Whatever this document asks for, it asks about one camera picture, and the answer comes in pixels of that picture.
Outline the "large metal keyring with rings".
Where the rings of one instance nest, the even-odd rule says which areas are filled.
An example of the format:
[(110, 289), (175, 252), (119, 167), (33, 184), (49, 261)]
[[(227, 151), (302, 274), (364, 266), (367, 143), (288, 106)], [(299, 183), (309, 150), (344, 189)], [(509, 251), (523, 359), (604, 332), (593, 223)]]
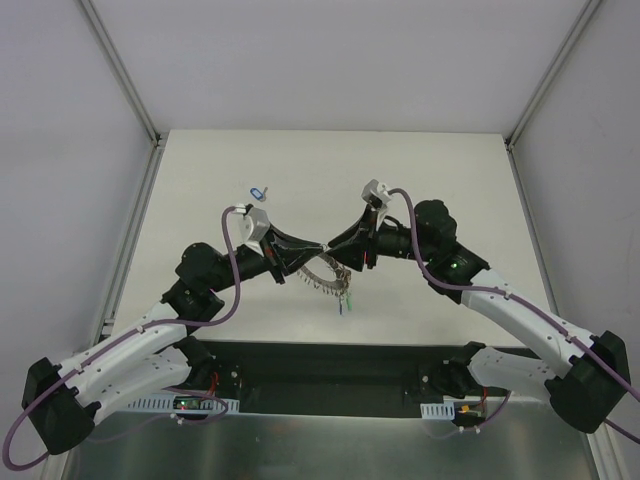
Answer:
[[(312, 269), (314, 263), (318, 262), (324, 265), (325, 273)], [(328, 245), (323, 245), (323, 252), (305, 263), (296, 275), (325, 295), (346, 298), (350, 294), (352, 272), (329, 254)]]

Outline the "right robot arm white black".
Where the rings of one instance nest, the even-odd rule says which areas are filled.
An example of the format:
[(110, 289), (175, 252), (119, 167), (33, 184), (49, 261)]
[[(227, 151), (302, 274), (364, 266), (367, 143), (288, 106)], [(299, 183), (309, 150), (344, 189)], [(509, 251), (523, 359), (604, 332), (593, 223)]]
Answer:
[(569, 426), (593, 433), (631, 385), (624, 341), (610, 331), (595, 335), (513, 290), (489, 264), (458, 242), (457, 223), (440, 200), (412, 209), (410, 224), (385, 223), (379, 202), (329, 243), (329, 255), (353, 270), (373, 268), (381, 256), (414, 260), (428, 285), (493, 321), (532, 351), (526, 357), (470, 342), (434, 367), (428, 385), (463, 398), (481, 387), (524, 394), (549, 404)]

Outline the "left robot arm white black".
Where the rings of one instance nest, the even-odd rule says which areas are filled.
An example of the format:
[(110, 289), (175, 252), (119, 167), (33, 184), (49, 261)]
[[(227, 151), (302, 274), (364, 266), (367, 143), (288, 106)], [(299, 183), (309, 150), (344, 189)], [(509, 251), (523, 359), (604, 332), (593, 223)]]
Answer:
[(131, 327), (58, 363), (43, 357), (26, 376), (21, 406), (48, 455), (82, 443), (112, 413), (149, 393), (185, 384), (204, 387), (210, 356), (193, 334), (228, 321), (218, 292), (269, 273), (276, 282), (323, 254), (325, 246), (273, 226), (222, 254), (199, 242), (186, 248), (177, 281)]

